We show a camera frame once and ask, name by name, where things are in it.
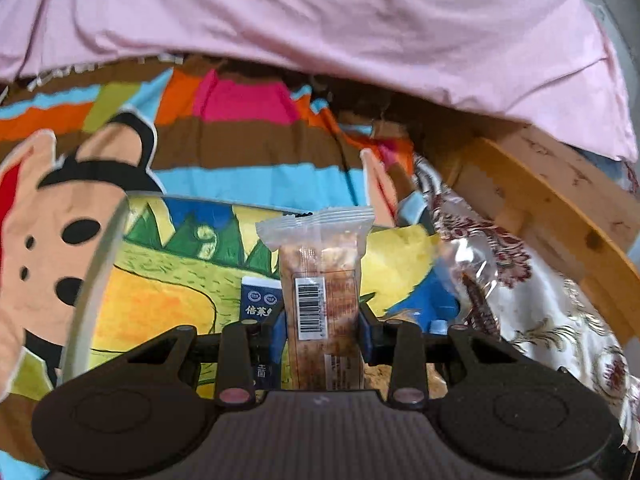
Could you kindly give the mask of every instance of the wooden plank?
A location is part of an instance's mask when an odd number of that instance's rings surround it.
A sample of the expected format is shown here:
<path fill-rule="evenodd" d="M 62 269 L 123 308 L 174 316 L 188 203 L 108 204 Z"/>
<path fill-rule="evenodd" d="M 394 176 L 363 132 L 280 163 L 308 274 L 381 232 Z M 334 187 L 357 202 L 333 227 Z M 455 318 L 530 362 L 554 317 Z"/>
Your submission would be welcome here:
<path fill-rule="evenodd" d="M 533 126 L 497 142 L 628 251 L 640 233 L 640 202 L 628 192 L 576 151 Z"/>
<path fill-rule="evenodd" d="M 640 334 L 640 309 L 636 308 L 640 276 L 620 247 L 571 201 L 496 142 L 478 137 L 460 153 L 463 164 L 482 170 L 510 207 L 527 212 L 531 224 L 542 225 L 562 240 L 584 267 L 584 276 L 570 277 L 590 286 L 586 294 L 599 304 L 620 342 L 626 343 L 633 333 Z"/>
<path fill-rule="evenodd" d="M 520 236 L 523 227 L 530 221 L 530 213 L 514 207 L 509 203 L 505 204 L 495 216 L 495 223 L 507 229 L 508 232 Z"/>

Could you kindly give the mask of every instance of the snack packet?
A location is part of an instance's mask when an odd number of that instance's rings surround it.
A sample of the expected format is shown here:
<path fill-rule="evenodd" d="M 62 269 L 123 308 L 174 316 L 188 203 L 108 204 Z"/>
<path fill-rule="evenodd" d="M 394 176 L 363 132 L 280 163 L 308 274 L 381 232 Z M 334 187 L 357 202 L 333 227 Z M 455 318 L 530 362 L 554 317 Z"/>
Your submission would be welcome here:
<path fill-rule="evenodd" d="M 263 243 L 279 250 L 294 389 L 363 386 L 356 337 L 360 260 L 374 218 L 370 207 L 332 208 L 256 224 Z"/>

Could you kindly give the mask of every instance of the cartoon ear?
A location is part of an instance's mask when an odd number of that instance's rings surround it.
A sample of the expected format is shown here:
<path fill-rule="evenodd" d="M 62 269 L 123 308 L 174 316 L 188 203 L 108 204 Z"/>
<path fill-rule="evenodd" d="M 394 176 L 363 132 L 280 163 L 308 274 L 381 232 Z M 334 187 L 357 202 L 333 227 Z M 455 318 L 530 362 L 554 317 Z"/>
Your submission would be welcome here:
<path fill-rule="evenodd" d="M 51 130 L 38 130 L 18 144 L 0 164 L 0 183 L 17 178 L 16 200 L 36 191 L 44 174 L 52 170 L 56 156 L 56 136 Z"/>
<path fill-rule="evenodd" d="M 376 225 L 393 227 L 398 209 L 398 196 L 385 168 L 369 148 L 360 150 L 369 204 L 376 212 Z"/>
<path fill-rule="evenodd" d="M 82 143 L 76 161 L 114 160 L 146 169 L 156 150 L 157 138 L 155 126 L 134 108 L 127 108 Z"/>

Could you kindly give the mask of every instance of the product label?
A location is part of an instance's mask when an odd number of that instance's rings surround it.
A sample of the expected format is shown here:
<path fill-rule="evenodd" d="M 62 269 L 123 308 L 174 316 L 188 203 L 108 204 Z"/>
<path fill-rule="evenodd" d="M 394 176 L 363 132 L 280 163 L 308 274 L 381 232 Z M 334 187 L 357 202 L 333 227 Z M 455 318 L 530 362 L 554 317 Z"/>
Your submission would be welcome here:
<path fill-rule="evenodd" d="M 324 376 L 327 391 L 358 388 L 359 359 L 355 357 L 324 355 Z"/>
<path fill-rule="evenodd" d="M 240 286 L 240 320 L 255 319 L 263 322 L 273 307 L 282 301 L 282 285 L 279 280 L 243 276 Z M 280 387 L 280 360 L 258 362 L 254 368 L 254 383 L 257 390 Z"/>
<path fill-rule="evenodd" d="M 326 289 L 323 276 L 296 278 L 298 339 L 312 341 L 327 338 Z"/>
<path fill-rule="evenodd" d="M 358 289 L 352 270 L 336 270 L 326 275 L 329 336 L 355 337 L 358 323 Z"/>

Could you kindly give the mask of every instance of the pink blanket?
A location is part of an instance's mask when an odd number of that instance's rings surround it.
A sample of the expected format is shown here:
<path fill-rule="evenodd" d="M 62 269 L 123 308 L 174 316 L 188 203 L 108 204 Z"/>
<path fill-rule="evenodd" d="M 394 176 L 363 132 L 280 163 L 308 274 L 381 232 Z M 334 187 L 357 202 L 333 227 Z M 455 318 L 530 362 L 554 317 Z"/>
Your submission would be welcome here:
<path fill-rule="evenodd" d="M 635 161 L 583 0 L 0 0 L 0 78 L 175 50 L 366 80 Z"/>

